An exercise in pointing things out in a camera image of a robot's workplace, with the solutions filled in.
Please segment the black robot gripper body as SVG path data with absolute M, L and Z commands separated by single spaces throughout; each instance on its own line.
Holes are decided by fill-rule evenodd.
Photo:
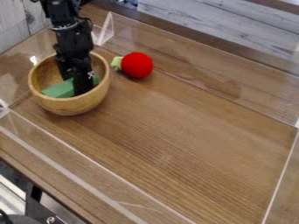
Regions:
M 85 63 L 93 49 L 92 22 L 77 20 L 69 27 L 53 28 L 57 43 L 53 45 L 59 70 L 69 70 L 75 63 Z

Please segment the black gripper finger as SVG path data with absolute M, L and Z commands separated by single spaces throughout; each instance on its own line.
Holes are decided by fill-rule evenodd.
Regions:
M 59 76 L 63 80 L 71 77 L 71 64 L 65 59 L 55 59 L 57 67 L 59 70 Z
M 73 69 L 74 95 L 82 95 L 93 88 L 93 70 L 90 67 L 90 58 L 74 59 Z

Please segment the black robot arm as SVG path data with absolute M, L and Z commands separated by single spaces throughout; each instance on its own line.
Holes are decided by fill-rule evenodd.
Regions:
M 71 78 L 74 95 L 93 88 L 89 53 L 93 50 L 92 28 L 88 17 L 79 15 L 79 0 L 30 0 L 39 3 L 54 32 L 55 63 L 63 80 Z

